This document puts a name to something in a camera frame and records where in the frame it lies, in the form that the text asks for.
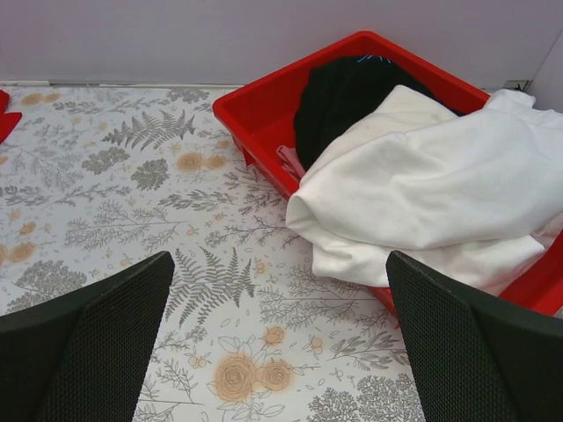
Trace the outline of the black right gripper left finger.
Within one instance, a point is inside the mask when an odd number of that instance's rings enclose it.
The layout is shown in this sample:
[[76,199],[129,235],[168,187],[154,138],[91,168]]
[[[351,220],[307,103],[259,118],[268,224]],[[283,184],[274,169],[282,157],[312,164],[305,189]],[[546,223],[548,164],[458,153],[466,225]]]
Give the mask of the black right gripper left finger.
[[168,299],[168,251],[1,318],[3,421],[130,421]]

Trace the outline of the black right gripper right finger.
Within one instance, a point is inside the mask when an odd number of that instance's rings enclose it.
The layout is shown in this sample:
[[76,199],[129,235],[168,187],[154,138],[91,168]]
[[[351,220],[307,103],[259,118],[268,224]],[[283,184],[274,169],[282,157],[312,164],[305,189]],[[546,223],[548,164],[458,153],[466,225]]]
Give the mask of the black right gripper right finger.
[[427,421],[560,421],[562,322],[400,251],[392,300]]

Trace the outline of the white t shirt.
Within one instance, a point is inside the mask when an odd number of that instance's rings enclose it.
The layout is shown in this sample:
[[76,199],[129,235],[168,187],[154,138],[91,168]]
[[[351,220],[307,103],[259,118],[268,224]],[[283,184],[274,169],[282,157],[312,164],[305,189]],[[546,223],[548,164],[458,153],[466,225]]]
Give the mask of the white t shirt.
[[480,110],[392,132],[306,172],[287,226],[319,277],[387,287],[402,251],[497,295],[562,229],[562,115],[518,91]]

